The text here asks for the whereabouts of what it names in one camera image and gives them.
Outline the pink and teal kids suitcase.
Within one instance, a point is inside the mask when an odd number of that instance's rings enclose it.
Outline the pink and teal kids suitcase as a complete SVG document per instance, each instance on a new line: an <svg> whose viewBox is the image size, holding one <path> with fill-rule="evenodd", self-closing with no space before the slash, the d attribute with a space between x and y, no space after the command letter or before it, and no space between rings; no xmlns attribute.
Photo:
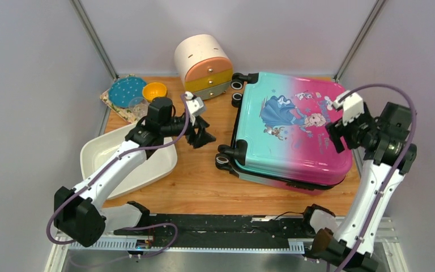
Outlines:
<svg viewBox="0 0 435 272"><path fill-rule="evenodd" d="M268 72L232 76L237 108L230 144L215 155L217 169L276 188L320 194L351 170L350 151L337 152L326 125L340 119L338 83Z"/></svg>

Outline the white plastic basin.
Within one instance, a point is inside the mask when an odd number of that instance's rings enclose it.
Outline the white plastic basin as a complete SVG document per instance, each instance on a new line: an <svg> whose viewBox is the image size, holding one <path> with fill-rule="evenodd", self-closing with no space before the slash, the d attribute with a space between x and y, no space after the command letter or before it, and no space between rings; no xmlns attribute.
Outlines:
<svg viewBox="0 0 435 272"><path fill-rule="evenodd" d="M126 125L87 142L80 152L82 177L86 179L109 160L134 127ZM177 164L175 145L161 148L138 168L134 169L110 194L108 199L122 197L169 175Z"/></svg>

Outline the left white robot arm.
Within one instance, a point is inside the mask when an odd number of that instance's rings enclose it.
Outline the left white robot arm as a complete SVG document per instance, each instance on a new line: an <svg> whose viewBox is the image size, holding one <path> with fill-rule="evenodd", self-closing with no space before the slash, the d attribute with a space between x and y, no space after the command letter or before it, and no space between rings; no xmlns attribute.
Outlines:
<svg viewBox="0 0 435 272"><path fill-rule="evenodd" d="M147 113L125 135L119 148L96 172L73 188L59 188L54 194L54 213L46 226L48 239L59 245L50 232L52 226L77 242L90 247L106 232L131 229L144 235L150 229L150 219L136 202L103 208L113 190L135 169L150 159L156 150L175 144L184 137L193 148L214 142L206 132L209 124L201 114L206 106L200 97L190 92L180 96L184 113L176 115L173 101L168 97L153 99Z"/></svg>

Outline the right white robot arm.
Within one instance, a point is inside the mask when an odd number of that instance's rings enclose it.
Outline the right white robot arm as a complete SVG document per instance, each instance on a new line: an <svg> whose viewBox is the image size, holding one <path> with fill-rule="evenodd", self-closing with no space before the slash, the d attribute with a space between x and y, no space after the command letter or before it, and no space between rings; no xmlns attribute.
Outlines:
<svg viewBox="0 0 435 272"><path fill-rule="evenodd" d="M365 155L360 185L352 206L340 225L331 211L308 206L300 222L301 232L314 237L305 256L326 261L337 271L377 271L372 255L378 226L397 186L417 155L407 144L413 117L409 108L388 102L381 115L372 117L366 105L350 120L341 118L326 125L337 151L363 147Z"/></svg>

